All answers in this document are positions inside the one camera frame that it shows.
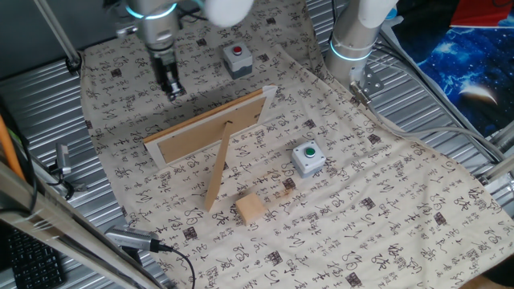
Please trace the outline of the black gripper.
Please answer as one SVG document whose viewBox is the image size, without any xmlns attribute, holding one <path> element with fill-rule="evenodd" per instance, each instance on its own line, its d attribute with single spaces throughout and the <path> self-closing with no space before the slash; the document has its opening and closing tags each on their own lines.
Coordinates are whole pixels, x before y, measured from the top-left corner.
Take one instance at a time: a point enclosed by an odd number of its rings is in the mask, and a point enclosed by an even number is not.
<svg viewBox="0 0 514 289">
<path fill-rule="evenodd" d="M 161 84 L 161 90 L 168 101 L 174 101 L 175 97 L 184 93 L 184 87 L 178 78 L 175 54 L 173 52 L 151 54 L 151 60 L 156 81 Z"/>
</svg>

